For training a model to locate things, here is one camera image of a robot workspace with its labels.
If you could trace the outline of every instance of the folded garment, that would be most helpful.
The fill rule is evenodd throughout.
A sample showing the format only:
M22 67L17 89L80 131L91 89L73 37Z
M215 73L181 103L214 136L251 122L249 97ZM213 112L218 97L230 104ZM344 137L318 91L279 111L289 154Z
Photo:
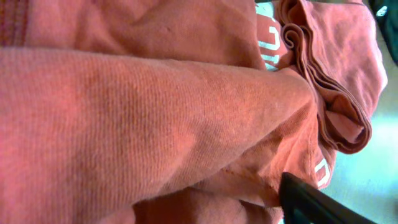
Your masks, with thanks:
M387 79L362 4L0 3L0 223L277 223Z

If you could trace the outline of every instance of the dark object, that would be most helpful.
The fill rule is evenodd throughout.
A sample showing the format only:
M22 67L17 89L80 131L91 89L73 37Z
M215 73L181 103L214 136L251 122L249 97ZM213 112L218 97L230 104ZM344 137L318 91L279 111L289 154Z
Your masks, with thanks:
M398 65L398 1L369 0L369 3L388 51Z
M279 198L285 224L374 223L288 172L282 174Z

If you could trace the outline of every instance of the wrinkled fabric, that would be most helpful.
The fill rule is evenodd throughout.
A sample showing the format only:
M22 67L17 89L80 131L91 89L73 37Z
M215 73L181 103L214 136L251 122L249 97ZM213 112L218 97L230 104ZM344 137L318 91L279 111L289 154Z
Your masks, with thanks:
M277 223L387 79L362 4L0 3L0 223Z

